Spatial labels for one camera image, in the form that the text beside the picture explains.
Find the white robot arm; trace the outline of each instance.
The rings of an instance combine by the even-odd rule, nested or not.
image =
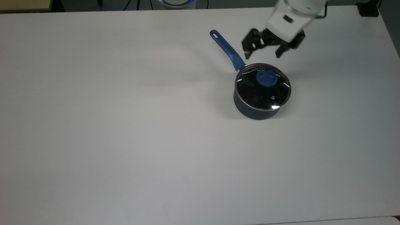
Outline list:
[[[257,49],[269,45],[280,45],[276,57],[289,49],[296,49],[304,39],[303,28],[313,19],[322,18],[318,14],[326,7],[328,0],[278,0],[268,18],[266,29],[259,32],[252,29],[242,41],[248,59]]]

